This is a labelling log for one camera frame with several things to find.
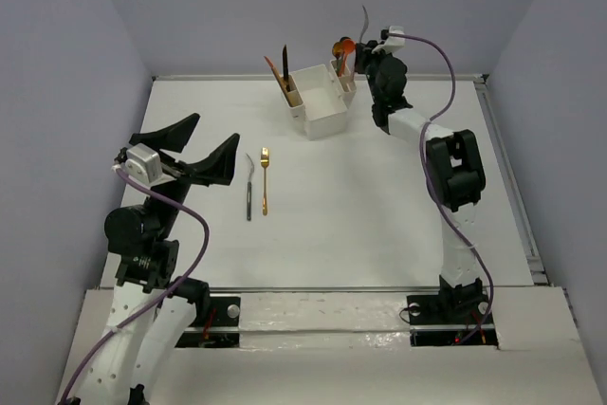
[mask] white container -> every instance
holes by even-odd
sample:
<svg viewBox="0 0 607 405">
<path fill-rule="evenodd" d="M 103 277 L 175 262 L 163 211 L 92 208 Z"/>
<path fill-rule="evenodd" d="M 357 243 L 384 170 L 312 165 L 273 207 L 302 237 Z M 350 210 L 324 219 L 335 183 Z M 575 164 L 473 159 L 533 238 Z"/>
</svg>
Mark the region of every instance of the white container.
<svg viewBox="0 0 607 405">
<path fill-rule="evenodd" d="M 291 72 L 289 107 L 295 127 L 308 139 L 330 137 L 342 132 L 347 124 L 347 111 L 356 93 L 350 82 L 350 70 L 345 68 L 338 78 L 335 61 Z"/>
</svg>

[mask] golden fork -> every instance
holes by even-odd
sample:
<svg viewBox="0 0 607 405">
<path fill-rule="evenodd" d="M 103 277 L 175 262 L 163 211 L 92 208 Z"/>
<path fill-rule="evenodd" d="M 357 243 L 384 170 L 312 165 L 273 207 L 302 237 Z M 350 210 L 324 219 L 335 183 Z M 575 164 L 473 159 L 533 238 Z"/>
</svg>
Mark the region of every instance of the golden fork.
<svg viewBox="0 0 607 405">
<path fill-rule="evenodd" d="M 262 168 L 264 168 L 264 201 L 262 204 L 262 212 L 267 215 L 267 167 L 269 166 L 269 150 L 267 147 L 262 147 Z"/>
</svg>

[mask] wall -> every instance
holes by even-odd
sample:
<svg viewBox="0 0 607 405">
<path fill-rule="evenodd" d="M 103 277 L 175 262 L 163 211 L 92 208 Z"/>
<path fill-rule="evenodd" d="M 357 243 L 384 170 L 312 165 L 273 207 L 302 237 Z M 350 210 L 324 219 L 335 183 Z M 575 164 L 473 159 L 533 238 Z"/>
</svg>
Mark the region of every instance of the wall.
<svg viewBox="0 0 607 405">
<path fill-rule="evenodd" d="M 0 403 L 51 404 L 150 77 L 111 0 L 0 0 Z"/>
<path fill-rule="evenodd" d="M 268 73 L 287 43 L 291 67 L 331 59 L 343 35 L 367 40 L 400 24 L 441 44 L 457 72 L 489 72 L 530 0 L 113 0 L 153 74 Z M 403 51 L 412 72 L 446 73 L 425 46 Z"/>
<path fill-rule="evenodd" d="M 607 399 L 605 30 L 605 0 L 534 0 L 489 85 L 540 254 Z"/>
</svg>

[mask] purple cable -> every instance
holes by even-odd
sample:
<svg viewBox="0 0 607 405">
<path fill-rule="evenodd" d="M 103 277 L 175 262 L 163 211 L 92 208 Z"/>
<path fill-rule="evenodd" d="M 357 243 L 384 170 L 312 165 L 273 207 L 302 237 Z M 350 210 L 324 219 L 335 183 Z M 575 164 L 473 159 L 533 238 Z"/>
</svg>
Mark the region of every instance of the purple cable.
<svg viewBox="0 0 607 405">
<path fill-rule="evenodd" d="M 485 262 L 483 261 L 483 258 L 481 258 L 481 255 L 479 254 L 476 247 L 471 243 L 471 241 L 468 239 L 468 237 L 466 237 L 466 235 L 462 231 L 460 231 L 455 226 L 455 224 L 449 219 L 449 216 L 445 212 L 445 208 L 443 207 L 442 204 L 440 204 L 438 202 L 438 196 L 436 195 L 436 190 L 434 189 L 434 186 L 432 185 L 432 181 L 430 180 L 430 173 L 428 172 L 428 163 L 426 162 L 426 150 L 424 147 L 426 142 L 424 141 L 424 138 L 426 137 L 426 132 L 428 131 L 428 127 L 430 127 L 430 124 L 434 120 L 440 118 L 443 114 L 445 114 L 449 110 L 449 108 L 451 108 L 451 106 L 453 105 L 453 100 L 455 100 L 455 71 L 453 71 L 453 65 L 451 65 L 451 61 L 449 60 L 449 57 L 447 57 L 447 54 L 445 54 L 445 51 L 443 51 L 440 48 L 440 46 L 437 45 L 435 42 L 432 42 L 425 38 L 415 37 L 413 35 L 405 35 L 402 33 L 390 33 L 389 36 L 413 40 L 415 42 L 421 42 L 421 43 L 425 43 L 427 45 L 432 46 L 434 49 L 436 49 L 440 53 L 441 56 L 443 56 L 443 59 L 445 59 L 445 62 L 447 63 L 447 67 L 449 68 L 449 73 L 451 75 L 451 96 L 449 97 L 449 101 L 447 102 L 447 104 L 445 105 L 445 107 L 443 109 L 441 109 L 438 113 L 431 116 L 430 120 L 428 122 L 426 122 L 421 129 L 421 135 L 419 136 L 419 157 L 421 158 L 421 167 L 424 170 L 424 176 L 426 177 L 426 182 L 428 184 L 428 189 L 430 191 L 430 197 L 432 198 L 432 201 L 438 208 L 438 211 L 440 212 L 441 216 L 443 217 L 443 220 L 445 220 L 447 225 L 449 225 L 449 227 L 453 230 L 453 232 L 455 232 L 457 237 L 459 237 L 462 240 L 462 242 L 464 244 L 466 244 L 466 247 L 468 247 L 470 249 L 470 251 L 472 252 L 474 257 L 476 258 L 476 261 L 478 261 L 478 264 L 481 265 L 481 268 L 485 272 L 485 275 L 487 275 L 487 280 L 489 282 L 489 296 L 488 296 L 488 302 L 487 302 L 487 310 L 485 311 L 485 314 L 483 315 L 483 318 L 481 319 L 481 321 L 479 321 L 476 324 L 476 326 L 474 326 L 474 329 L 472 329 L 470 332 L 468 332 L 468 334 L 466 336 L 464 336 L 458 343 L 456 343 L 458 345 L 461 345 L 461 344 L 464 344 L 466 341 L 468 341 L 478 331 L 480 331 L 481 327 L 483 327 L 483 324 L 485 324 L 485 321 L 487 320 L 489 314 L 491 313 L 491 308 L 493 307 L 493 294 L 495 291 L 495 287 L 493 285 L 493 278 L 491 277 L 491 274 L 489 274 L 489 270 L 487 269 L 487 266 L 485 265 Z"/>
<path fill-rule="evenodd" d="M 164 290 L 164 292 L 162 294 L 160 294 L 159 296 L 154 298 L 152 301 L 147 303 L 145 306 L 143 306 L 140 310 L 135 312 L 133 315 L 131 315 L 130 317 L 128 317 L 127 319 L 125 319 L 124 321 L 122 321 L 116 325 L 116 327 L 118 329 L 122 329 L 124 326 L 133 322 L 134 320 L 139 318 L 141 315 L 143 315 L 145 312 L 147 312 L 151 308 L 154 308 L 158 304 L 160 304 L 160 302 L 162 302 L 162 300 L 164 298 L 166 298 L 167 296 L 172 294 L 190 276 L 190 274 L 192 274 L 193 270 L 196 269 L 196 267 L 198 266 L 198 263 L 200 263 L 200 260 L 202 260 L 202 257 L 204 256 L 205 252 L 207 251 L 207 247 L 209 246 L 210 230 L 209 230 L 209 224 L 199 213 L 193 211 L 192 209 L 190 209 L 182 204 L 177 203 L 176 201 L 173 201 L 173 199 L 171 199 L 171 198 L 167 198 L 163 194 L 156 193 L 152 190 L 146 189 L 142 185 L 137 184 L 136 182 L 132 181 L 129 178 L 128 174 L 125 173 L 120 168 L 116 169 L 116 174 L 124 182 L 126 182 L 128 185 L 130 185 L 134 189 L 139 190 L 140 192 L 145 193 L 148 196 L 151 196 L 154 199 L 157 199 L 158 201 L 168 204 L 169 206 L 173 206 L 174 208 L 179 209 L 180 211 L 185 212 L 188 215 L 191 215 L 193 218 L 195 218 L 196 220 L 198 220 L 200 222 L 200 224 L 202 225 L 202 228 L 205 232 L 205 240 L 202 243 L 202 248 L 200 249 L 198 256 L 196 256 L 196 259 L 193 260 L 192 265 L 190 267 L 188 267 L 188 269 L 183 273 L 183 275 L 181 277 L 179 277 L 171 286 L 169 286 L 166 290 Z M 112 331 L 105 334 L 97 343 L 95 343 L 95 345 L 91 348 L 91 350 L 88 352 L 88 354 L 84 357 L 82 362 L 76 368 L 74 375 L 72 375 L 72 377 L 67 382 L 67 385 L 65 386 L 64 393 L 61 396 L 61 401 L 60 401 L 61 404 L 64 404 L 67 402 L 67 397 L 69 396 L 69 392 L 74 387 L 74 383 L 76 383 L 76 380 L 78 379 L 80 374 L 83 372 L 84 367 L 86 367 L 86 364 L 93 358 L 93 356 L 95 356 L 95 354 L 100 350 L 100 348 L 102 346 L 105 345 L 105 343 L 107 341 L 109 341 L 112 337 L 114 337 L 114 334 L 116 334 L 116 333 L 112 332 Z"/>
</svg>

